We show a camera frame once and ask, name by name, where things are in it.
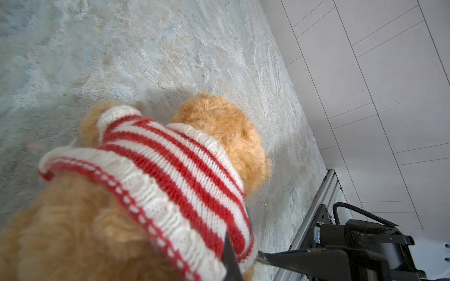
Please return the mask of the brown plush teddy bear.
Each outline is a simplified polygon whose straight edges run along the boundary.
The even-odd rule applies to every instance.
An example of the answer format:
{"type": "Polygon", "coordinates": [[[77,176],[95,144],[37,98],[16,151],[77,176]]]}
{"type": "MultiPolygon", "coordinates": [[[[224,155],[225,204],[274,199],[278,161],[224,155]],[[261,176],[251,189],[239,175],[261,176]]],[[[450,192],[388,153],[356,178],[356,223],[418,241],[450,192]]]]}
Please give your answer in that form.
{"type": "MultiPolygon", "coordinates": [[[[80,124],[80,148],[98,145],[96,122],[117,105],[125,104],[91,106],[80,124]]],[[[190,125],[221,144],[243,182],[245,202],[271,176],[256,126],[223,97],[196,95],[170,124],[190,125]]],[[[107,188],[70,171],[46,182],[1,231],[3,281],[188,281],[107,188]]]]}

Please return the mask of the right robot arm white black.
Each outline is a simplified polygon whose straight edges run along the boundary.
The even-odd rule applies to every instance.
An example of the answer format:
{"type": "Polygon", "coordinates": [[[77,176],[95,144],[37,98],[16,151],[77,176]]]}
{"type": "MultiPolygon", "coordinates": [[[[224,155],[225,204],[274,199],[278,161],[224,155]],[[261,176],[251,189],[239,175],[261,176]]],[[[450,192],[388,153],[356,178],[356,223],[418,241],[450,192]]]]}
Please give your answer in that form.
{"type": "Polygon", "coordinates": [[[316,245],[364,249],[383,255],[393,281],[448,281],[450,238],[443,233],[349,220],[345,225],[316,223],[316,245]]]}

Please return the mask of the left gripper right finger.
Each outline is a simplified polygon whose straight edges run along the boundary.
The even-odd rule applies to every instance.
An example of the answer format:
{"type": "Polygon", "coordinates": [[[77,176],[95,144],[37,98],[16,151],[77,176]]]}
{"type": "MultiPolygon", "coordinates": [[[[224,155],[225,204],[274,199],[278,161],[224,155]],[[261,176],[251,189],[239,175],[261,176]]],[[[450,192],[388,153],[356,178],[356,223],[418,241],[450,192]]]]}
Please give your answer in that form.
{"type": "Polygon", "coordinates": [[[275,254],[260,251],[257,260],[265,265],[312,276],[322,281],[352,279],[349,257],[341,249],[299,249],[275,254]]]}

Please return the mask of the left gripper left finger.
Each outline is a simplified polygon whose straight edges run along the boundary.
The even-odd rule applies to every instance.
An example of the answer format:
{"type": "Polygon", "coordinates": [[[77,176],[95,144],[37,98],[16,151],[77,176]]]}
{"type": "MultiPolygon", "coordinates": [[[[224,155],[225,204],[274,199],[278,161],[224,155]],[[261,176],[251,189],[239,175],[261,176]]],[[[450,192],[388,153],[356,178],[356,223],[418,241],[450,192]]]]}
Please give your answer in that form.
{"type": "Polygon", "coordinates": [[[225,236],[225,244],[221,260],[226,268],[226,276],[223,281],[244,281],[228,234],[225,236]]]}

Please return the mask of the aluminium mounting rail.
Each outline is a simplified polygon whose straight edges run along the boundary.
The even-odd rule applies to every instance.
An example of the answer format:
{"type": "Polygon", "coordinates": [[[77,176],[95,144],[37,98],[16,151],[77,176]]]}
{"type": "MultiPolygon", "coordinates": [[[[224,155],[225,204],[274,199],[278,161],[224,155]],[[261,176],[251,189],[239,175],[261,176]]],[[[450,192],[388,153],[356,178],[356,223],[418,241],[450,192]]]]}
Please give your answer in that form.
{"type": "MultiPolygon", "coordinates": [[[[331,169],[326,174],[316,196],[304,218],[300,228],[296,231],[289,250],[319,248],[314,240],[314,227],[317,224],[334,225],[335,216],[332,207],[335,203],[345,203],[344,192],[335,170],[331,169]]],[[[330,281],[343,281],[349,271],[346,256],[338,251],[319,251],[307,254],[312,257],[312,272],[298,273],[288,269],[277,270],[275,281],[318,281],[320,278],[330,281]]]]}

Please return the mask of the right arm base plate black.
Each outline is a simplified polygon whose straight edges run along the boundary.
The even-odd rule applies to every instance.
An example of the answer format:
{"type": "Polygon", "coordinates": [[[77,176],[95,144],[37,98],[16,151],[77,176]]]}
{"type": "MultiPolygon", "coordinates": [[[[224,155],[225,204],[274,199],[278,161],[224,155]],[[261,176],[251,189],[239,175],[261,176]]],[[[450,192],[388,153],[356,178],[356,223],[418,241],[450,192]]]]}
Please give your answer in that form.
{"type": "Polygon", "coordinates": [[[330,218],[328,209],[325,204],[320,204],[309,224],[306,234],[300,244],[300,249],[321,248],[320,226],[333,225],[333,219],[330,218]]]}

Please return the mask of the red white striped knit sweater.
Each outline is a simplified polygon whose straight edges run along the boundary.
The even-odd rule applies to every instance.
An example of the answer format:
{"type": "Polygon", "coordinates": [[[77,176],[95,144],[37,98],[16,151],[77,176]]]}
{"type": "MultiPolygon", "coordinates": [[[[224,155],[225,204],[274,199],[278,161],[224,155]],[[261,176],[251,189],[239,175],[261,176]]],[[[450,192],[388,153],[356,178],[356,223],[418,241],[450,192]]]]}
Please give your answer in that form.
{"type": "Polygon", "coordinates": [[[80,172],[107,188],[189,281],[225,280],[228,250],[242,274],[252,267],[258,249],[243,182],[217,140],[128,105],[106,110],[96,128],[96,147],[46,153],[41,176],[80,172]]]}

